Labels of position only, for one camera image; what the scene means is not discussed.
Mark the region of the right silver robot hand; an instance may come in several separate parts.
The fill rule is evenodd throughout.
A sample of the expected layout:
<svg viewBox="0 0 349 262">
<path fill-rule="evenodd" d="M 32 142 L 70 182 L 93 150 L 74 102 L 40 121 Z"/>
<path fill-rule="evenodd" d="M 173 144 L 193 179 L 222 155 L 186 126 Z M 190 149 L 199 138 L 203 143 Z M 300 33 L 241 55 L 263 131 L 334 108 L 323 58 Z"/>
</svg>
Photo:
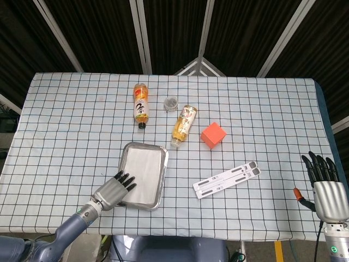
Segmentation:
<svg viewBox="0 0 349 262">
<path fill-rule="evenodd" d="M 309 156 L 302 155 L 310 184 L 314 202 L 306 200 L 298 188 L 293 192 L 297 201 L 316 212 L 318 218 L 330 224 L 348 221 L 348 198 L 344 184 L 339 180 L 335 163 L 328 157 L 323 158 L 309 152 Z"/>
</svg>

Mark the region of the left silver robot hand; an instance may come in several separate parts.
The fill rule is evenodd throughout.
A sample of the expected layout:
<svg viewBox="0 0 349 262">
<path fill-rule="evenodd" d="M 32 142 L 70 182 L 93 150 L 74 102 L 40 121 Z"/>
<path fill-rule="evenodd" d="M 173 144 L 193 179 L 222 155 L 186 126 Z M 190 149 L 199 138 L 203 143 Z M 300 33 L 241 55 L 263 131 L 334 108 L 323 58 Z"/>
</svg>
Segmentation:
<svg viewBox="0 0 349 262">
<path fill-rule="evenodd" d="M 136 186 L 135 176 L 130 176 L 121 170 L 99 187 L 92 194 L 91 200 L 100 205 L 103 211 L 108 211 L 122 202 Z"/>
</svg>

